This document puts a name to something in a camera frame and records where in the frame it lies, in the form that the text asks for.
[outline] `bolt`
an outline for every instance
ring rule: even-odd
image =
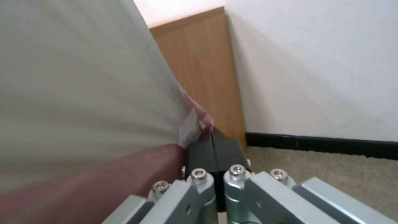
[[[196,168],[191,172],[192,183],[199,185],[206,183],[207,172],[202,168]]]
[[[181,167],[182,178],[185,179],[185,166]]]
[[[233,180],[241,181],[244,180],[246,177],[246,169],[240,164],[235,164],[229,168],[229,174],[231,174],[231,178]]]
[[[283,169],[273,169],[271,170],[271,176],[277,179],[284,185],[287,185],[288,175],[287,172]]]
[[[154,195],[160,198],[169,189],[169,183],[167,181],[158,181],[153,184],[152,191]]]

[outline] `white wall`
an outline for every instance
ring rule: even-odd
[[[225,4],[225,0],[134,0],[149,27],[181,19]]]
[[[398,141],[396,0],[227,0],[246,131]]]

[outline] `wooden panel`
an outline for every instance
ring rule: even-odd
[[[246,149],[242,104],[224,8],[150,29],[187,93]]]

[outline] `baseboard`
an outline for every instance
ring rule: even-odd
[[[398,142],[246,132],[248,146],[364,155],[398,160]]]

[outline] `floor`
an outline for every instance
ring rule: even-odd
[[[282,168],[297,183],[316,176],[398,221],[398,161],[262,147],[249,147],[246,158],[253,172]]]

